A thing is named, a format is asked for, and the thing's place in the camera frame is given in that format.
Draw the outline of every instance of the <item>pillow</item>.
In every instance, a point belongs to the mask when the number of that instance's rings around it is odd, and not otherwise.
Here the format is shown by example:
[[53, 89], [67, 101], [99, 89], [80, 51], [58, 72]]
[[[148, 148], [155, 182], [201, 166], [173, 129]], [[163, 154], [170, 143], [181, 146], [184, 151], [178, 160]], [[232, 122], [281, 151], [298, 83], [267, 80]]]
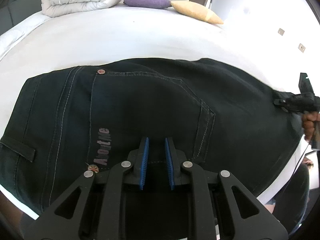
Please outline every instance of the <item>pillow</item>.
[[126, 5], [134, 7], [146, 7], [164, 9], [171, 7], [169, 0], [123, 0]]
[[201, 4], [190, 1], [172, 1], [171, 5], [179, 13], [194, 19], [213, 24], [223, 24], [218, 15]]

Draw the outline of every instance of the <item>triangular cutout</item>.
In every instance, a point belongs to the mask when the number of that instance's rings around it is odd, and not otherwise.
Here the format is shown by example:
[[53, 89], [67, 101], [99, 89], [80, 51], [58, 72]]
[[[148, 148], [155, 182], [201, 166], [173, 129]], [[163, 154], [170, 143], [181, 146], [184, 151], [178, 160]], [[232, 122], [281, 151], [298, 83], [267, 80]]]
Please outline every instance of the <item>triangular cutout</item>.
[[75, 212], [81, 190], [77, 187], [71, 195], [55, 210], [55, 214], [66, 219], [71, 219]]
[[231, 189], [243, 219], [259, 214], [259, 209], [239, 190], [238, 187], [232, 186]]

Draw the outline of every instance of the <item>purple pillow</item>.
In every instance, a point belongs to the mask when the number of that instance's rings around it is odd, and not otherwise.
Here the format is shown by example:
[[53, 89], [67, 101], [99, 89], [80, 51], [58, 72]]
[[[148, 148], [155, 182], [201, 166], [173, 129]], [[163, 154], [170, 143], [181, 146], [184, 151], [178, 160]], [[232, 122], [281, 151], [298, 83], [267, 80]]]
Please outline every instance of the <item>purple pillow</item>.
[[123, 0], [126, 5], [134, 7], [146, 7], [164, 9], [171, 7], [169, 0]]

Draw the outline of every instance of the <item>person's hand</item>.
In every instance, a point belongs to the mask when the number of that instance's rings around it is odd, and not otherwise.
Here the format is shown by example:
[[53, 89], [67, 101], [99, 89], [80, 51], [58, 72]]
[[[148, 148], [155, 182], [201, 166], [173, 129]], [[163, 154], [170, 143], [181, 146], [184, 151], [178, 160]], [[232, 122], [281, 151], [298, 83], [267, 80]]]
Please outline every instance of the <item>person's hand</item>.
[[313, 132], [315, 131], [314, 123], [315, 121], [320, 121], [320, 114], [317, 112], [312, 112], [309, 114], [304, 114], [302, 116], [302, 127], [304, 128], [304, 139], [310, 142]]

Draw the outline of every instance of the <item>yellow pillow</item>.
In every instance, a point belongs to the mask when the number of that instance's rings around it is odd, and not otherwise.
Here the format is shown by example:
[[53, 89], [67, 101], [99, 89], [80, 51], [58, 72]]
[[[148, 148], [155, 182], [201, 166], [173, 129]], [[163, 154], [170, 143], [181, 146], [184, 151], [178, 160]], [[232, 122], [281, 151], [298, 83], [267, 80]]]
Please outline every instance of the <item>yellow pillow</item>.
[[208, 23], [223, 24], [218, 15], [201, 4], [190, 1], [171, 1], [171, 5], [176, 11], [189, 17]]

